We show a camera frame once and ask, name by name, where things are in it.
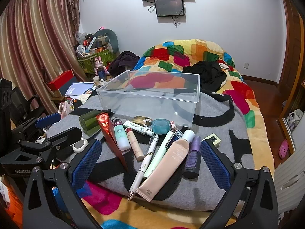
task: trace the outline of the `clear plastic storage box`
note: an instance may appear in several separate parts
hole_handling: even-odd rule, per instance
[[[125,71],[97,89],[103,109],[118,115],[167,119],[191,127],[199,101],[198,74]]]

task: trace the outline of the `bottle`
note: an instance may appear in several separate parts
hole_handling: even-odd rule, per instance
[[[130,149],[129,140],[127,134],[122,126],[122,122],[119,118],[114,118],[112,120],[112,125],[114,127],[114,134],[118,148],[120,151],[127,151]]]
[[[99,78],[101,79],[101,80],[107,80],[107,77],[106,77],[106,74],[105,74],[105,70],[104,70],[104,68],[103,67],[100,67],[100,68],[97,68],[97,75],[99,76]]]
[[[135,154],[135,158],[138,160],[138,161],[142,161],[144,159],[144,154],[139,146],[139,143],[137,141],[137,138],[135,137],[135,134],[134,132],[132,131],[132,129],[130,127],[127,127],[125,129],[125,132],[127,134],[127,138],[129,140],[129,143],[132,147],[132,150]]]
[[[183,176],[188,179],[195,179],[199,176],[201,154],[200,154],[200,143],[201,137],[195,136],[191,146],[188,156],[185,162],[185,170]]]
[[[192,142],[194,136],[192,130],[186,130],[182,138],[170,146],[155,170],[136,190],[141,197],[151,202],[187,156],[189,143]]]
[[[100,86],[100,77],[99,76],[95,76],[93,78],[93,81],[96,86],[98,86],[98,87]]]

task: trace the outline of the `blue tape roll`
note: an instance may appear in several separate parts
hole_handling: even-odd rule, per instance
[[[152,130],[155,134],[167,134],[170,131],[170,121],[166,119],[153,120]]]

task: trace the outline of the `white cap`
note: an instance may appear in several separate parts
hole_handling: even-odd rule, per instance
[[[153,131],[147,130],[147,131],[146,131],[146,134],[147,134],[148,136],[153,136]]]
[[[195,133],[192,130],[185,130],[184,134],[182,135],[182,139],[185,139],[188,143],[193,141]]]
[[[80,141],[78,141],[72,145],[72,148],[75,153],[80,153],[83,151],[83,149],[86,148],[87,145],[88,145],[88,141],[81,138]]]
[[[116,143],[120,151],[127,151],[130,149],[130,144],[127,136],[121,136],[116,139]]]

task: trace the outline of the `plastic bag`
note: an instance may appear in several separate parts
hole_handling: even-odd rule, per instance
[[[301,109],[296,109],[295,111],[289,113],[287,123],[291,131],[298,125],[302,116],[303,112]]]
[[[85,40],[87,33],[80,33],[80,32],[75,32],[75,39],[78,41],[79,44],[83,44],[83,41]]]
[[[66,117],[69,113],[71,113],[70,104],[67,101],[61,102],[59,104],[58,112],[61,115],[61,118]]]

